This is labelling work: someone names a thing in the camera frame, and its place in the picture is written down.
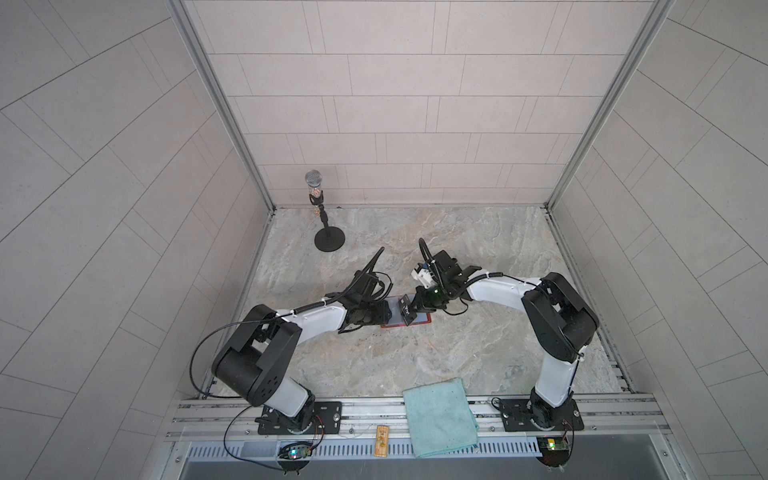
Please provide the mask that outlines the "red card holder wallet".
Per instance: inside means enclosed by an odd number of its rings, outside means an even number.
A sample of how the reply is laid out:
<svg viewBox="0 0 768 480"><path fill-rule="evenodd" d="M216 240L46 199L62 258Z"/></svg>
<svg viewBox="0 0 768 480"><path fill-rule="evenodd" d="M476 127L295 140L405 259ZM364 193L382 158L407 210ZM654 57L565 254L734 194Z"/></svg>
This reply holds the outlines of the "red card holder wallet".
<svg viewBox="0 0 768 480"><path fill-rule="evenodd" d="M402 296L400 297L391 296L386 299L387 304L390 308L391 317L387 320L385 324L382 325L382 328L387 329L387 328L409 327L403 324L402 317L400 315L399 299ZM430 324L431 322L432 322L431 315L429 313L418 313L417 319L410 326L426 325L426 324Z"/></svg>

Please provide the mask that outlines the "black vip credit card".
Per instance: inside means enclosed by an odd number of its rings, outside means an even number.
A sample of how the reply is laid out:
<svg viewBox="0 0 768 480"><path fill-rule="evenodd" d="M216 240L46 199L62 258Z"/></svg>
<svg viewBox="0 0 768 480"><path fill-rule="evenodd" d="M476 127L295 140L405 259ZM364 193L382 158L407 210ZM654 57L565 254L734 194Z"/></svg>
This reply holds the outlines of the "black vip credit card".
<svg viewBox="0 0 768 480"><path fill-rule="evenodd" d="M409 295L403 295L399 299L399 309L404 325L410 326L415 322L418 317L418 311L414 298Z"/></svg>

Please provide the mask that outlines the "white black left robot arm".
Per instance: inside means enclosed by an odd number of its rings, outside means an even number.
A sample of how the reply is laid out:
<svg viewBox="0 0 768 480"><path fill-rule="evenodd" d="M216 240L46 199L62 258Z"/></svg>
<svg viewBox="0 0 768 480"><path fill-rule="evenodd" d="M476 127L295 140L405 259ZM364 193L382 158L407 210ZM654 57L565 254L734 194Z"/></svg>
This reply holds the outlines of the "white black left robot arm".
<svg viewBox="0 0 768 480"><path fill-rule="evenodd" d="M217 353L211 373L249 405L277 412L276 423L306 430L314 417L314 394L287 376L297 346L318 335L350 333L391 319L391 278L357 271L341 292L287 311L257 305Z"/></svg>

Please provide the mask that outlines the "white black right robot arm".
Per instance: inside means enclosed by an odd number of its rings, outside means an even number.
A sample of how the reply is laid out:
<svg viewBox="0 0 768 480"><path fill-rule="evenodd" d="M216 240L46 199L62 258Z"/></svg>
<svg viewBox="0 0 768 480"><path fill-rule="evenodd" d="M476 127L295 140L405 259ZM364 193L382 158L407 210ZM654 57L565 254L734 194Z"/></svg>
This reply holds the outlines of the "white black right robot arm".
<svg viewBox="0 0 768 480"><path fill-rule="evenodd" d="M490 302L524 312L544 350L538 380L526 403L494 400L507 431L580 431L584 428L573 398L573 382L587 346L599 327L591 307L557 272L540 279L519 279L478 266L461 268L442 250L432 254L419 241L423 262L412 272L420 282L413 297L400 300L404 321L422 313L446 311L453 300Z"/></svg>

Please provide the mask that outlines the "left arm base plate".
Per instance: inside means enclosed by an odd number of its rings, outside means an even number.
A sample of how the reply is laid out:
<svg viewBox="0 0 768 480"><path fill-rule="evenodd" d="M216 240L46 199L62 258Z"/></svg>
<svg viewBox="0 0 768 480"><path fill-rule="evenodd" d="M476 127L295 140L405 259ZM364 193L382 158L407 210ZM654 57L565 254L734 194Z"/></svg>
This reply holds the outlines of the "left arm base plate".
<svg viewBox="0 0 768 480"><path fill-rule="evenodd" d="M259 435L302 435L319 433L337 434L340 431L343 403L341 401L315 401L312 408L303 408L296 417L264 406L259 422Z"/></svg>

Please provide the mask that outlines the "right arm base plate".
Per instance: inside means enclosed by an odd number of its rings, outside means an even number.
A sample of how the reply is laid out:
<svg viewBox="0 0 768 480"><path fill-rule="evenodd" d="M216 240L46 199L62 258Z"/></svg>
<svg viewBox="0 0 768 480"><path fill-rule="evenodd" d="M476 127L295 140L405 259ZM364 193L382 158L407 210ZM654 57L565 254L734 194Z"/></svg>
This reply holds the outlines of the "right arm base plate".
<svg viewBox="0 0 768 480"><path fill-rule="evenodd" d="M494 397L491 405L501 414L506 432L520 431L582 431L584 422L573 398L559 407L544 400L502 399Z"/></svg>

